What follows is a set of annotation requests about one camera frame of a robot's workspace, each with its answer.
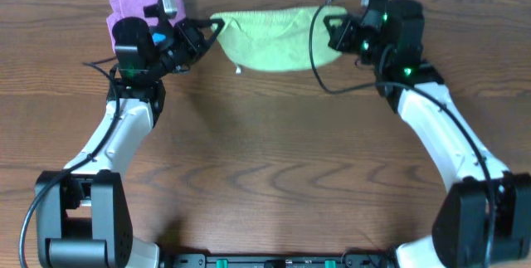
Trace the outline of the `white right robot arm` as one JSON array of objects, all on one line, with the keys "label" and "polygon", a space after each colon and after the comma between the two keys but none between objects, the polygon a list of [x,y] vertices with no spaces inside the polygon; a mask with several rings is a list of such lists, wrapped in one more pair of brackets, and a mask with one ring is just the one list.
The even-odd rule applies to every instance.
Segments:
[{"label": "white right robot arm", "polygon": [[370,0],[361,17],[328,15],[329,46],[374,69],[375,86],[415,132],[446,198],[431,233],[395,250],[398,267],[486,267],[530,253],[530,176],[512,173],[475,135],[437,69],[422,56],[414,0]]}]

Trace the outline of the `green microfiber cloth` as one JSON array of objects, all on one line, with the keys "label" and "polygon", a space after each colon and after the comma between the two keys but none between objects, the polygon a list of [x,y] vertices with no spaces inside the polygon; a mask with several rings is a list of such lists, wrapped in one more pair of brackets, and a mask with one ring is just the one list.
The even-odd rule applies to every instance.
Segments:
[{"label": "green microfiber cloth", "polygon": [[225,22],[217,41],[238,66],[265,72],[307,71],[341,56],[328,46],[323,24],[327,15],[343,15],[343,7],[295,7],[265,11],[218,12]]}]

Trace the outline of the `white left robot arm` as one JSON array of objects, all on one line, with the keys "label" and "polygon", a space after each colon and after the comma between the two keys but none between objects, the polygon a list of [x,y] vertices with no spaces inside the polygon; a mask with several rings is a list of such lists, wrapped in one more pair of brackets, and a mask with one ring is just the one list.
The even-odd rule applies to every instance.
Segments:
[{"label": "white left robot arm", "polygon": [[143,139],[163,111],[162,79],[190,69],[221,33],[221,19],[160,17],[151,27],[138,17],[111,30],[117,64],[105,116],[85,147],[61,171],[44,171],[28,217],[37,221],[43,267],[167,267],[170,256],[134,236],[123,178]]}]

